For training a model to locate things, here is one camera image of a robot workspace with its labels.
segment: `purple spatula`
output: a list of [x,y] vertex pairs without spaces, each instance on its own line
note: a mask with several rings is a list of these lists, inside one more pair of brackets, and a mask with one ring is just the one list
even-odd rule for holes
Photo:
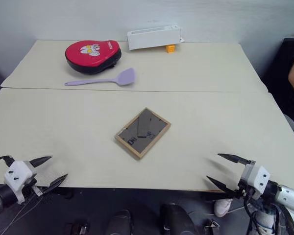
[[133,68],[129,68],[121,72],[114,79],[91,79],[91,80],[83,80],[83,81],[73,81],[73,82],[66,82],[64,85],[77,86],[77,85],[84,85],[84,84],[90,84],[90,83],[96,83],[96,82],[115,82],[119,86],[126,86],[135,82],[135,71]]

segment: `wooden picture frame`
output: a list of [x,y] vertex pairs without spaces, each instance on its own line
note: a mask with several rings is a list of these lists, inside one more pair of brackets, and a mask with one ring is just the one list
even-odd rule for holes
[[[133,148],[128,142],[124,141],[119,135],[125,130],[128,129],[141,115],[141,113],[145,110],[151,111],[151,113],[156,116],[159,120],[163,121],[166,126],[156,135],[156,137],[141,151],[138,152],[135,148]],[[130,150],[135,156],[137,156],[139,159],[141,159],[147,152],[150,150],[150,148],[165,134],[165,132],[170,128],[171,123],[165,120],[163,117],[159,116],[152,110],[148,108],[144,108],[139,114],[137,114],[128,124],[126,124],[116,135],[115,139],[120,142],[123,146],[125,146],[128,150]]]

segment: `wall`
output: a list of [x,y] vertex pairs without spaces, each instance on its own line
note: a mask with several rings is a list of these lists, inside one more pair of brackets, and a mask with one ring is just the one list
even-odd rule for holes
[[0,72],[36,39],[126,40],[127,31],[178,24],[187,42],[239,42],[262,74],[294,35],[294,0],[0,0]]

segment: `table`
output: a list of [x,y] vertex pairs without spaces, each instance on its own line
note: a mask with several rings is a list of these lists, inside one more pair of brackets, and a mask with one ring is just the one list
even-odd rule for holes
[[[144,107],[172,126],[139,161],[114,135]],[[39,168],[39,185],[68,173],[65,187],[216,189],[209,175],[234,188],[244,166],[220,152],[253,159],[294,188],[294,134],[268,93],[0,92],[0,156],[52,154]],[[0,163],[0,183],[5,171]]]
[[[37,41],[13,73],[6,88],[76,89],[158,92],[268,92],[239,44],[181,43],[175,53],[164,47],[128,50],[120,42],[122,57],[111,70],[82,75],[66,62],[65,49],[73,42]],[[114,83],[66,87],[65,82],[85,78],[115,78],[133,67],[137,81],[126,87]]]

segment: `spatula handle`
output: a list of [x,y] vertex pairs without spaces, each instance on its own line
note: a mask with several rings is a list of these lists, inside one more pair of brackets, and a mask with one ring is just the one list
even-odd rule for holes
[[113,79],[91,79],[91,80],[83,80],[83,81],[73,81],[64,83],[65,86],[78,86],[96,82],[113,82]]

